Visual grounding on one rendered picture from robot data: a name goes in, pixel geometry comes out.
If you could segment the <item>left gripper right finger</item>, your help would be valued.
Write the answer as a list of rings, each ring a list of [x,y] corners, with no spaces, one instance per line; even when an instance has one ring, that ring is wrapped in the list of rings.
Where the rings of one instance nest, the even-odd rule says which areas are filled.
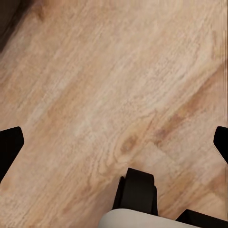
[[[222,126],[217,127],[213,142],[228,163],[228,128]]]

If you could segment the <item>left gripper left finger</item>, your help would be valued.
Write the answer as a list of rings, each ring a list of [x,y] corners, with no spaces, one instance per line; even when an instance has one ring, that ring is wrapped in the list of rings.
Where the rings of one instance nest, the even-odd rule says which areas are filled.
[[[0,132],[0,182],[23,145],[23,132],[19,126]]]

